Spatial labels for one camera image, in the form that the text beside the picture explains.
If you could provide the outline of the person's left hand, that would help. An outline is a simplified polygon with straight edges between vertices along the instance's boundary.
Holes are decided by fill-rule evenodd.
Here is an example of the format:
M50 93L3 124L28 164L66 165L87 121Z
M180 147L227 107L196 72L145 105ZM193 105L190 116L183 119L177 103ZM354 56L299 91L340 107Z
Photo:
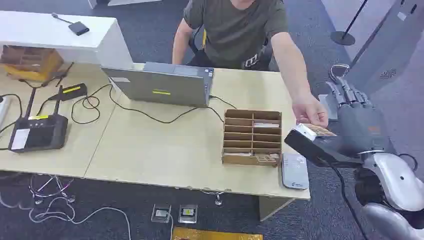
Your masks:
M297 124L312 124L326 128L329 118L326 108L311 93L295 96L292 110Z

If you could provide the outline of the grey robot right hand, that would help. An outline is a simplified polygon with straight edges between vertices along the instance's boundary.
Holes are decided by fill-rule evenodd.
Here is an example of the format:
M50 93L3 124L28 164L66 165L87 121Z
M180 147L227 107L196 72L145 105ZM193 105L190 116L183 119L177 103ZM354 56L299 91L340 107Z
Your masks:
M325 82L330 93L318 96L329 120L339 123L339 151L347 156L395 154L383 113L366 93L347 81L349 70L347 64L333 65L328 73L330 81Z

